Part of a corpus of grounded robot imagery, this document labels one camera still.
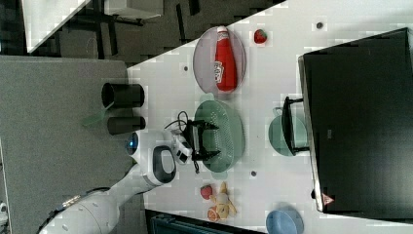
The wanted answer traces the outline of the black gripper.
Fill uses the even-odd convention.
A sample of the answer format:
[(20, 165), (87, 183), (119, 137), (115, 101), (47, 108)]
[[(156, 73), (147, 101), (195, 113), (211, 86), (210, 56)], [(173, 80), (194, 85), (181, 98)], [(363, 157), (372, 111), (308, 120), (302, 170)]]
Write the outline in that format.
[(203, 147), (203, 132), (204, 130), (217, 130), (218, 127), (206, 122), (205, 120), (191, 121), (188, 120), (186, 127), (183, 131), (183, 135), (186, 141), (191, 146), (192, 160), (193, 161), (202, 161), (209, 160), (210, 158), (218, 155), (220, 150), (215, 151), (206, 151), (203, 153), (205, 148)]

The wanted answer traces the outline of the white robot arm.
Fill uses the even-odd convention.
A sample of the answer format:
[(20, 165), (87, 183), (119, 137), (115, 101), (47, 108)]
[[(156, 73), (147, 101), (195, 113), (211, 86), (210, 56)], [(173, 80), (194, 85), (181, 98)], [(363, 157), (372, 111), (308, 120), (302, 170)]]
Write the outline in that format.
[(183, 129), (135, 131), (127, 144), (134, 165), (109, 188), (96, 188), (57, 207), (36, 234), (109, 234), (118, 224), (120, 208), (136, 194), (172, 182), (176, 166), (216, 155), (203, 146), (203, 133), (217, 127), (204, 120), (185, 122)]

